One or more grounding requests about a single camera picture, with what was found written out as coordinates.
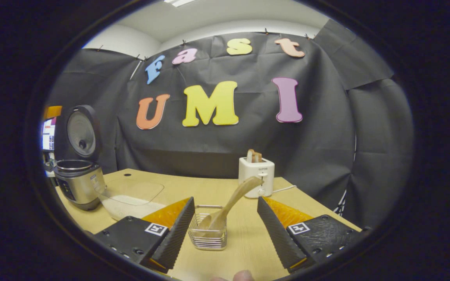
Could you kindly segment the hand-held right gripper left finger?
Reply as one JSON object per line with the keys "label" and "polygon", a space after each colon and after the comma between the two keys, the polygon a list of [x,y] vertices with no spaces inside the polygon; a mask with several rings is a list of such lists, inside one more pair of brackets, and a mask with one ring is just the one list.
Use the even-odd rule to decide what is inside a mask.
{"label": "hand-held right gripper left finger", "polygon": [[93,236],[114,254],[166,274],[175,265],[194,213],[191,196],[142,219],[127,216]]}

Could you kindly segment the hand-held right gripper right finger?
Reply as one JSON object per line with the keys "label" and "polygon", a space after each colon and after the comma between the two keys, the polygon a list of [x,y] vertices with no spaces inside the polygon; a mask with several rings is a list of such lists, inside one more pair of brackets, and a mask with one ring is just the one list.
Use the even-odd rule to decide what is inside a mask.
{"label": "hand-held right gripper right finger", "polygon": [[289,273],[332,260],[370,231],[358,231],[330,215],[311,217],[264,196],[258,198],[257,212]]}

